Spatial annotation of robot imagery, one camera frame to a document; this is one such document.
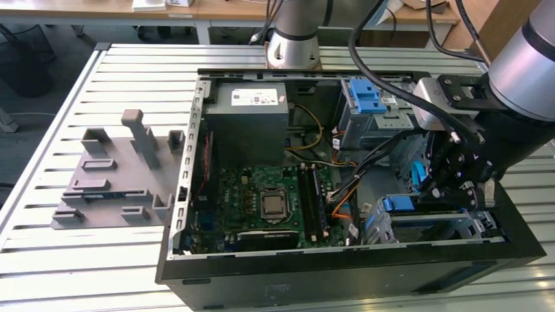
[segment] black bracket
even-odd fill
[[[485,97],[485,88],[490,87],[487,75],[482,77],[441,75],[438,83],[454,109],[462,111],[505,111],[507,108]]]

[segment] yellow wire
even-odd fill
[[[313,144],[310,144],[307,146],[295,146],[295,147],[291,147],[291,148],[286,148],[286,150],[289,150],[289,151],[299,151],[299,150],[305,150],[305,149],[307,150],[309,148],[313,148],[314,146],[319,145],[319,143],[322,141],[322,136],[323,136],[321,120],[317,118],[317,116],[313,114],[313,112],[303,105],[295,104],[295,106],[301,107],[309,113],[309,115],[311,115],[314,121],[318,123],[318,125],[319,125],[319,136],[317,138],[317,141]]]

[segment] metal table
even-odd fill
[[[346,48],[323,47],[325,69],[354,69]],[[479,74],[463,60],[422,49],[361,49],[378,70]],[[94,51],[52,126],[0,211],[2,311],[187,311],[155,284],[162,227],[54,231],[48,225],[78,165],[86,128],[131,136],[124,109],[142,109],[155,135],[185,129],[198,68],[263,68],[261,47],[126,45]],[[315,311],[553,311],[555,309],[555,158],[543,147],[503,180],[549,255],[455,292],[293,305]]]

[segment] white sticker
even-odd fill
[[[334,146],[335,150],[341,149],[341,140],[338,138],[331,139],[331,145]]]
[[[168,14],[171,18],[193,18],[191,14]]]
[[[277,89],[235,89],[233,92],[233,106],[278,105]]]
[[[351,233],[351,235],[358,238],[358,228],[354,226],[354,224],[351,223],[349,225],[349,232]]]
[[[382,104],[397,104],[397,100],[391,97],[382,97]]]

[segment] green motherboard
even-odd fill
[[[238,233],[257,231],[297,231],[297,248],[343,246],[341,222],[327,225],[326,237],[317,241],[306,237],[303,190],[298,182],[299,167],[225,168],[219,173],[215,226],[202,232],[206,252],[234,252]],[[314,170],[321,194],[333,189],[331,173],[326,166]]]

